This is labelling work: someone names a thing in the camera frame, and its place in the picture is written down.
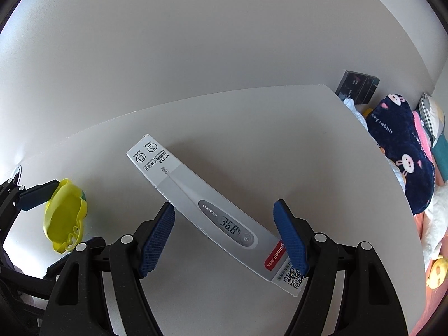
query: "navy blue pillow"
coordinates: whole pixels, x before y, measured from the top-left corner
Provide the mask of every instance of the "navy blue pillow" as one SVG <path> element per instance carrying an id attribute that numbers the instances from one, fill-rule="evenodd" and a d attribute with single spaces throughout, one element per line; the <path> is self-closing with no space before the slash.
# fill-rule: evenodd
<path id="1" fill-rule="evenodd" d="M 366 123 L 373 139 L 405 177 L 405 194 L 412 212 L 423 212 L 434 193 L 434 165 L 423 151 L 409 104 L 402 96 L 390 94 Z"/>

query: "red label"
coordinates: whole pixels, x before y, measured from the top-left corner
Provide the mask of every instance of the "red label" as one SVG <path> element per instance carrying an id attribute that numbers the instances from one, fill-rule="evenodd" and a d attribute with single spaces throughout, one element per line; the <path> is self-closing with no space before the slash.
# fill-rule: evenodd
<path id="1" fill-rule="evenodd" d="M 284 243 L 280 240 L 275 249 L 264 262 L 264 266 L 266 267 L 266 269 L 268 269 L 269 271 L 274 269 L 285 251 L 286 249 L 284 247 Z"/>

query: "thermometer box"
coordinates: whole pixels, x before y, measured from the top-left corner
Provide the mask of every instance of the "thermometer box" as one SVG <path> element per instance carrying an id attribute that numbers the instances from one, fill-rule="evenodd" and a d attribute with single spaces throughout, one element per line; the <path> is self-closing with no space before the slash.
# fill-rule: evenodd
<path id="1" fill-rule="evenodd" d="M 295 270 L 283 242 L 198 177 L 150 135 L 127 156 L 154 187 L 232 257 L 298 296 L 303 277 Z"/>

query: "white cloth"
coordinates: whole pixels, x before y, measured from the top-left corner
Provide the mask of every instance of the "white cloth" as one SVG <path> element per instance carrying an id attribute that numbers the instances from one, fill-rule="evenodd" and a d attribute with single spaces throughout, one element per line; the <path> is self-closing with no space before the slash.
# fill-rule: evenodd
<path id="1" fill-rule="evenodd" d="M 356 118 L 358 119 L 358 121 L 362 124 L 362 126 L 364 126 L 364 128 L 369 131 L 369 129 L 367 128 L 367 124 L 366 124 L 366 119 L 364 119 L 364 116 L 361 115 L 361 113 L 359 113 L 358 111 L 356 111 L 355 109 L 355 102 L 353 101 L 352 98 L 346 98 L 344 100 L 344 104 L 349 108 L 349 110 L 356 116 Z"/>
<path id="2" fill-rule="evenodd" d="M 434 195 L 423 216 L 422 247 L 425 269 L 435 256 L 438 244 L 442 241 L 448 229 L 448 182 L 435 186 Z"/>
<path id="3" fill-rule="evenodd" d="M 390 160 L 389 158 L 386 158 L 386 159 L 388 160 L 388 163 L 389 163 L 392 171 L 394 172 L 395 177 L 398 179 L 400 186 L 402 186 L 403 192 L 406 192 L 406 183 L 402 176 L 402 172 L 400 171 L 400 169 L 396 166 L 396 164 L 392 160 Z"/>

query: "white plush toy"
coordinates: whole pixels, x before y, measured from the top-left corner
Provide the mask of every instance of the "white plush toy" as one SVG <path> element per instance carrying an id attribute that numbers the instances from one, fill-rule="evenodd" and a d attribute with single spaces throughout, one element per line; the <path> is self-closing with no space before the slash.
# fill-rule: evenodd
<path id="1" fill-rule="evenodd" d="M 448 229 L 448 182 L 435 186 L 434 195 L 423 217 L 422 247 L 425 269 L 440 252 L 441 241 Z"/>

